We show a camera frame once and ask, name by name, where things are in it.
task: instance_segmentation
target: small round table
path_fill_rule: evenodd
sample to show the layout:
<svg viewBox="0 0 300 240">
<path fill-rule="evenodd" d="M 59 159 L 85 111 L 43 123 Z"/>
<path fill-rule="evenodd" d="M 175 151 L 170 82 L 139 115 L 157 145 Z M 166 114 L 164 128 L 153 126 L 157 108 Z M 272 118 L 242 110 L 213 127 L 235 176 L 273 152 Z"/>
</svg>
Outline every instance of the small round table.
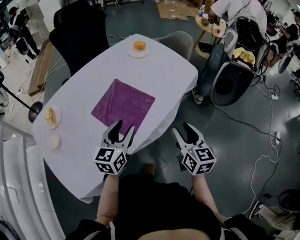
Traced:
<svg viewBox="0 0 300 240">
<path fill-rule="evenodd" d="M 220 22 L 219 26 L 216 24 L 209 24 L 209 25 L 202 25 L 201 23 L 201 19 L 202 17 L 200 17 L 199 15 L 195 16 L 195 22 L 198 24 L 198 26 L 200 28 L 202 28 L 202 33 L 200 35 L 200 37 L 198 38 L 198 40 L 196 41 L 196 43 L 193 46 L 193 50 L 201 57 L 208 59 L 210 56 L 210 53 L 208 52 L 202 52 L 199 49 L 199 41 L 201 40 L 201 38 L 203 37 L 205 32 L 211 33 L 214 36 L 214 40 L 212 41 L 211 45 L 214 45 L 216 42 L 219 41 L 219 39 L 225 34 L 225 30 L 226 30 L 226 23 L 225 22 Z"/>
</svg>

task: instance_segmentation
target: stand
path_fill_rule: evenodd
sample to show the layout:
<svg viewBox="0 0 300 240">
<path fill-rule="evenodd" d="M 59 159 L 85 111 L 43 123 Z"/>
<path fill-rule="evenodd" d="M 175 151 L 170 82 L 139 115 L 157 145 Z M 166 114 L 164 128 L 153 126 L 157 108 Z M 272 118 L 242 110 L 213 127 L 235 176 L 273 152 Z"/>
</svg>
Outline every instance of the stand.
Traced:
<svg viewBox="0 0 300 240">
<path fill-rule="evenodd" d="M 0 87 L 3 88 L 12 97 L 14 97 L 23 106 L 25 106 L 27 109 L 29 109 L 28 119 L 31 123 L 33 123 L 36 120 L 37 116 L 39 115 L 40 111 L 43 109 L 44 105 L 40 101 L 37 101 L 37 102 L 33 103 L 32 106 L 28 106 L 26 103 L 24 103 L 21 99 L 19 99 L 18 96 L 16 96 L 14 93 L 12 93 L 3 84 L 1 84 Z"/>
</svg>

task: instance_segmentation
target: purple napkin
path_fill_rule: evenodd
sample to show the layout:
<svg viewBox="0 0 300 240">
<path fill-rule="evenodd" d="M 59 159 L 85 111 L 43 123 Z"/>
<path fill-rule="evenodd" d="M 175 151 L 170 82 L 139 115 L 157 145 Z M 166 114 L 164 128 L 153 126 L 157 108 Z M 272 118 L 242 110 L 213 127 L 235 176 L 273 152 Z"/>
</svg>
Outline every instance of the purple napkin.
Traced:
<svg viewBox="0 0 300 240">
<path fill-rule="evenodd" d="M 131 125 L 138 131 L 155 98 L 115 79 L 91 114 L 106 126 L 122 120 L 120 133 L 125 135 Z"/>
</svg>

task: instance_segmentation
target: black shirt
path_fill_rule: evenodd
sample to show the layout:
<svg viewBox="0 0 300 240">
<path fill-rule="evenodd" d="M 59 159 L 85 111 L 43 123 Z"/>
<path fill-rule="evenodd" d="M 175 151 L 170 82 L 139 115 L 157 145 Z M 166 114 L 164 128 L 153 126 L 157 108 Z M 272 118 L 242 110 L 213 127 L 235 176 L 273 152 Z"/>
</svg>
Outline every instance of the black shirt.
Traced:
<svg viewBox="0 0 300 240">
<path fill-rule="evenodd" d="M 178 183 L 154 182 L 153 175 L 127 175 L 119 184 L 118 214 L 113 221 L 116 240 L 137 240 L 150 232 L 196 229 L 211 240 L 219 240 L 221 225 L 213 211 L 195 200 Z M 83 240 L 99 232 L 93 240 L 111 238 L 110 228 L 83 219 L 66 240 Z"/>
<path fill-rule="evenodd" d="M 278 40 L 273 41 L 273 43 L 278 45 L 279 54 L 284 54 L 287 52 L 287 42 L 297 40 L 300 34 L 300 26 L 296 24 L 291 24 L 285 31 L 290 34 L 290 38 L 286 38 L 283 34 Z"/>
<path fill-rule="evenodd" d="M 10 18 L 10 24 L 11 24 L 11 25 L 13 25 L 13 23 L 14 23 L 15 16 L 16 16 L 16 15 L 12 15 L 11 18 Z M 25 25 L 25 21 L 26 21 L 25 16 L 19 14 L 19 15 L 16 17 L 15 25 L 17 25 L 18 27 L 22 28 L 23 25 Z"/>
</svg>

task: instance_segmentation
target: water bottle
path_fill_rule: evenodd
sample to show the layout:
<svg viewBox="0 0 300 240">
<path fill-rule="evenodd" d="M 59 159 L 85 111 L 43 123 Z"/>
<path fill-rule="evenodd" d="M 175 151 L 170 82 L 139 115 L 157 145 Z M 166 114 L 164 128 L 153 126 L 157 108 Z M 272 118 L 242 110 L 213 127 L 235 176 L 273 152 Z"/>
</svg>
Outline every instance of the water bottle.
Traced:
<svg viewBox="0 0 300 240">
<path fill-rule="evenodd" d="M 204 11 L 205 11 L 205 6 L 204 5 L 202 5 L 201 6 L 201 8 L 199 9 L 199 17 L 202 17 L 203 16 L 203 14 L 204 14 Z"/>
</svg>

